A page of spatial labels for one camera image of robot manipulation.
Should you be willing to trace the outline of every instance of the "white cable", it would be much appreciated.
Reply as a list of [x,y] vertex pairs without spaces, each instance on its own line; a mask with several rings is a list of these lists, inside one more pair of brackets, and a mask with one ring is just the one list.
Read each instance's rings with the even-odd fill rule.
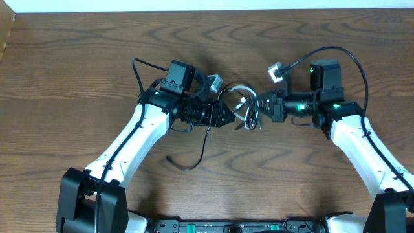
[[[232,92],[232,91],[237,90],[237,89],[244,89],[244,90],[250,91],[254,97],[256,97],[256,96],[257,96],[257,95],[256,95],[256,93],[255,93],[255,92],[254,92],[251,88],[246,87],[246,86],[243,86],[243,85],[236,85],[236,86],[232,87],[232,88],[231,88],[230,90],[228,90],[228,91]],[[240,106],[241,104],[243,104],[245,101],[246,101],[246,99],[242,98],[242,99],[241,99],[241,103],[240,103],[238,106]],[[248,127],[248,126],[247,126],[247,120],[248,120],[248,115],[249,115],[249,112],[250,112],[250,108],[249,108],[249,107],[247,107],[246,115],[245,115],[245,117],[244,117],[244,118],[243,118],[241,115],[237,114],[237,113],[234,113],[234,115],[235,115],[237,118],[240,118],[241,120],[243,120],[243,121],[245,122],[245,129],[247,129],[247,130],[252,130],[252,129],[253,129],[253,128],[252,128],[253,126],[251,126],[251,127]],[[258,117],[259,117],[259,111],[256,111],[256,115],[255,115],[255,120],[256,120],[256,121],[257,121]]]

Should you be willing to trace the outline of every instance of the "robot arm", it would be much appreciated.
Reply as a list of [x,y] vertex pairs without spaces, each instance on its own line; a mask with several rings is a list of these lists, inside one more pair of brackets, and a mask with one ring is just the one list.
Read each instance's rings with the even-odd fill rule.
[[[373,131],[368,118],[365,118],[365,126],[371,138],[387,157],[388,161],[403,174],[404,178],[414,184],[414,176],[405,169],[399,161],[389,152]],[[408,190],[402,182],[395,177],[388,165],[382,160],[372,145],[364,136],[361,129],[361,116],[344,116],[341,120],[334,121],[331,129],[331,139],[335,145],[347,155],[352,165],[364,181],[369,194],[373,200],[377,194],[384,193],[392,188],[394,191],[401,192]]]
[[[117,136],[101,156],[86,167],[86,170],[90,171],[90,176],[100,179],[109,157],[139,121],[141,110],[141,105],[138,104],[124,130],[122,130],[119,136]],[[145,120],[142,121],[141,127],[135,131],[133,136],[126,142],[125,146],[116,156],[105,177],[106,182],[109,183],[112,180],[116,180],[119,182],[119,186],[127,190],[129,182],[142,160],[144,160],[149,149],[151,149],[160,137],[166,134],[169,128],[169,113],[163,113],[160,107],[146,104],[144,117]]]
[[[187,94],[196,79],[196,93]],[[92,232],[94,216],[99,232],[143,232],[147,220],[127,210],[126,190],[136,169],[154,143],[166,134],[174,120],[193,126],[221,127],[235,120],[234,114],[220,100],[208,98],[222,84],[218,75],[205,77],[195,67],[172,61],[165,79],[140,94],[138,104],[124,130],[94,162],[79,171],[69,168],[61,180],[57,232]],[[101,181],[106,166],[107,173]],[[97,190],[100,203],[86,199]]]

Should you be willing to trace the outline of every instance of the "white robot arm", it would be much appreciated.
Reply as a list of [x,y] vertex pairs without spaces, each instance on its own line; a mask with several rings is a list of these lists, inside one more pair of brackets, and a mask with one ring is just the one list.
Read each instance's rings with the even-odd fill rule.
[[[117,136],[114,142],[99,156],[95,161],[86,167],[91,171],[89,175],[100,179],[102,172],[109,157],[125,140],[127,135],[133,130],[141,116],[141,105],[135,107],[135,112],[127,126]],[[169,113],[163,113],[162,108],[146,104],[145,117],[133,136],[126,142],[125,146],[116,156],[111,168],[109,169],[105,181],[117,180],[119,186],[128,189],[136,169],[147,155],[154,143],[169,129]]]
[[[277,63],[268,71],[275,82],[283,80],[285,87],[247,98],[243,104],[267,115],[273,122],[284,122],[287,115],[312,116],[314,126],[320,128],[348,156],[367,186],[374,199],[368,217],[357,217],[354,214],[329,216],[318,223],[319,232],[405,232],[406,208],[414,212],[414,176],[394,158],[365,118],[366,133],[372,142],[368,140],[361,125],[361,115],[365,111],[356,102],[343,99],[339,63],[336,60],[313,61],[310,68],[310,86],[314,92],[291,91],[290,70],[311,54],[325,49],[338,49],[350,55],[339,47],[324,47],[309,53],[293,65],[282,66]],[[214,85],[218,76],[201,78],[201,91],[194,95],[183,95],[191,85],[190,79],[194,76],[194,71],[194,67],[173,61],[161,88],[158,90],[150,87],[142,93],[140,100],[145,103],[145,113],[140,127],[136,128],[142,116],[142,106],[138,104],[127,126],[102,155],[84,171],[74,168],[67,171],[60,187],[57,232],[92,232],[94,208],[100,208],[99,232],[145,232],[147,219],[127,210],[125,191],[154,143],[166,134],[172,122],[178,118],[209,127],[221,127],[235,120],[235,115],[222,101],[207,98],[209,88],[210,92],[212,89],[217,92],[218,88]],[[101,180],[108,166],[107,161],[116,150],[119,152],[114,161],[109,163],[111,166]],[[100,181],[104,184],[99,195],[102,202],[95,205],[84,196],[93,195],[99,188]],[[236,232],[256,232],[248,228],[243,230],[240,226]],[[271,229],[278,232],[279,227],[273,226]],[[202,230],[207,230],[205,227],[211,227],[209,232],[223,230],[224,233],[229,233],[224,225],[203,225]],[[286,231],[279,232],[289,232],[285,223],[283,227]],[[186,225],[186,228],[186,232],[199,232],[193,223]]]

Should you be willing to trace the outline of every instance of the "black bracket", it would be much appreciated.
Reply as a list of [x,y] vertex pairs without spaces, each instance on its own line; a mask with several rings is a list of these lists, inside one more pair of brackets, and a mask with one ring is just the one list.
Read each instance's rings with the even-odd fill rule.
[[169,66],[165,81],[161,83],[160,90],[181,96],[184,94],[184,91],[190,90],[194,74],[195,67],[173,60]]
[[342,117],[361,115],[362,108],[354,101],[331,102],[321,104],[319,114],[314,115],[312,121],[320,126],[327,139],[331,139],[331,128],[334,120]]
[[[56,232],[93,232],[95,204],[85,195],[93,193],[97,182],[87,172],[67,170],[60,183]],[[128,225],[125,188],[105,182],[101,200],[99,232],[125,232]]]
[[405,233],[406,205],[400,192],[377,194],[364,233]]

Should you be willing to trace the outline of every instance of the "black cable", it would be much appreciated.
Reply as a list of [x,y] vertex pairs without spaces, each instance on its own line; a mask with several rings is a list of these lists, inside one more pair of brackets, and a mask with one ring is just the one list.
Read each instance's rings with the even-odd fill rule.
[[314,124],[310,124],[310,123],[302,123],[302,124],[297,124],[293,121],[293,119],[295,119],[297,116],[292,116],[292,118],[290,119],[290,121],[292,122],[292,124],[294,124],[295,126],[312,126],[315,127]]
[[321,92],[322,91],[322,89],[317,89],[316,91],[315,91],[315,93],[313,94],[313,102],[312,102],[312,109],[313,109],[313,113],[315,113],[316,112],[316,97],[317,97],[317,95],[318,95],[318,93],[319,92]]
[[196,164],[194,164],[193,166],[183,166],[183,165],[177,164],[173,160],[173,158],[171,158],[171,156],[169,156],[169,155],[167,155],[167,157],[166,157],[167,161],[172,163],[172,165],[174,165],[175,167],[177,167],[178,169],[180,169],[182,171],[191,171],[192,169],[196,168],[200,164],[200,162],[202,161],[202,156],[204,155],[204,147],[206,146],[206,140],[207,140],[208,133],[210,132],[210,128],[211,128],[211,126],[208,126],[207,131],[206,131],[206,135],[204,136],[204,142],[202,143],[201,156],[200,156],[199,161]]
[[148,66],[150,66],[150,67],[152,67],[152,68],[159,69],[159,70],[161,70],[161,71],[168,71],[168,69],[167,69],[167,68],[159,67],[158,65],[154,65],[154,64],[148,63],[148,62],[146,62],[146,61],[142,61],[141,59],[138,59],[138,58],[133,58],[133,60],[134,60],[134,61],[137,61],[137,62],[140,62],[140,63],[142,63],[142,64],[144,64],[144,65],[148,65]]
[[[235,84],[235,83],[244,84],[244,85],[248,86],[254,92],[254,89],[250,85],[250,83],[248,83],[246,81],[234,81],[234,82],[230,82],[230,83],[226,84],[223,87],[223,90],[219,93],[218,100],[220,100],[223,97],[223,94],[225,94],[228,90],[230,90],[230,88],[228,88],[228,86],[229,85],[232,85],[232,84]],[[237,92],[237,93],[239,93],[243,98],[247,99],[246,96],[241,91],[239,91],[239,90],[234,90],[234,91]],[[242,103],[239,108],[237,108],[237,109],[235,109],[233,111],[233,113],[236,113],[236,112],[240,111],[240,109],[244,105],[246,105],[246,103],[247,103],[247,101],[245,101],[244,103]],[[246,125],[249,127],[249,130],[254,130],[256,128],[256,126],[257,126],[257,123],[260,121],[259,118],[257,118],[257,120],[256,120],[255,116],[256,116],[256,111],[252,110],[251,111],[251,114],[248,116],[247,122],[246,122]],[[241,129],[240,125],[238,125],[234,130],[238,130],[238,129]]]
[[157,78],[156,80],[154,80],[153,83],[151,83],[150,87],[156,87],[164,80],[165,80],[165,78]]
[[[168,69],[150,64],[150,63],[142,61],[138,58],[133,58],[131,60],[132,68],[134,70],[136,80],[138,81],[138,85],[139,85],[141,93],[144,93],[144,87],[142,86],[142,80],[141,80],[141,78],[138,74],[138,71],[137,71],[136,67],[135,67],[135,61],[138,61],[138,62],[143,63],[145,65],[148,65],[150,67],[154,67],[156,69],[160,69],[162,71],[168,71]],[[144,120],[144,115],[145,115],[145,104],[146,103],[141,103],[142,109],[141,109],[141,116],[140,116],[139,121],[135,124],[135,127],[131,130],[131,132],[129,132],[128,136],[121,142],[119,147],[112,154],[111,158],[106,162],[105,169],[103,169],[101,179],[99,180],[98,187],[97,187],[97,190],[96,190],[96,201],[95,201],[95,209],[94,209],[94,232],[95,233],[98,233],[99,207],[100,207],[100,200],[101,200],[101,192],[102,192],[102,188],[104,186],[104,180],[105,180],[106,174],[108,173],[108,170],[111,168],[112,163],[115,160],[115,157],[119,154],[119,152],[122,150],[122,148],[128,142],[128,140],[132,137],[132,135],[134,135],[134,133],[137,131],[137,129],[141,126],[142,121]]]
[[196,98],[199,97],[200,95],[202,95],[204,93],[204,90],[207,86],[207,80],[206,77],[203,75],[203,73],[201,73],[200,71],[196,71],[196,75],[195,75],[195,79],[199,82],[200,86],[199,86],[199,90],[196,91],[195,93],[192,94],[187,94],[186,96],[188,98]]
[[302,220],[305,223],[306,227],[309,229],[309,231],[307,233],[313,232],[313,229],[308,225],[308,223],[301,216],[290,216],[290,217],[286,218],[286,220],[283,222],[283,227],[286,229],[287,232],[290,232],[287,229],[287,222],[290,221],[293,218],[300,219],[300,220]]
[[407,182],[407,180],[405,180],[405,178],[402,176],[402,174],[400,174],[397,171],[397,169],[395,169],[395,167],[391,164],[391,162],[385,157],[385,155],[376,146],[376,144],[372,140],[371,136],[369,136],[369,133],[368,133],[367,128],[365,126],[365,115],[367,113],[368,96],[369,96],[369,92],[368,92],[368,81],[367,81],[367,77],[365,75],[365,72],[364,72],[361,64],[358,62],[358,60],[348,50],[346,50],[346,49],[344,49],[342,47],[338,47],[338,46],[328,46],[328,47],[322,47],[322,48],[316,49],[316,50],[314,50],[314,51],[312,51],[312,52],[304,55],[302,58],[300,58],[298,61],[296,61],[292,65],[289,65],[287,68],[284,68],[284,69],[280,70],[280,73],[284,73],[284,72],[287,72],[287,71],[291,70],[293,67],[297,66],[299,63],[301,63],[303,60],[305,60],[309,56],[311,56],[311,55],[313,55],[313,54],[315,54],[317,52],[320,52],[320,51],[323,51],[323,50],[327,50],[327,49],[336,49],[336,50],[340,50],[340,51],[346,53],[348,55],[348,57],[350,57],[355,62],[356,66],[360,70],[361,75],[362,75],[362,79],[364,81],[364,89],[365,89],[364,107],[362,109],[362,114],[361,114],[361,127],[362,127],[362,131],[364,132],[365,137],[367,137],[367,140],[370,143],[370,145],[378,153],[378,155],[381,157],[381,159],[387,164],[387,166],[389,167],[389,169],[408,188],[408,190],[410,191],[411,195],[414,195],[414,189],[413,189],[413,187]]
[[172,129],[173,131],[179,132],[179,133],[189,133],[193,130],[193,122],[188,122],[188,124],[190,125],[189,129],[174,129],[171,126],[169,127],[169,129]]

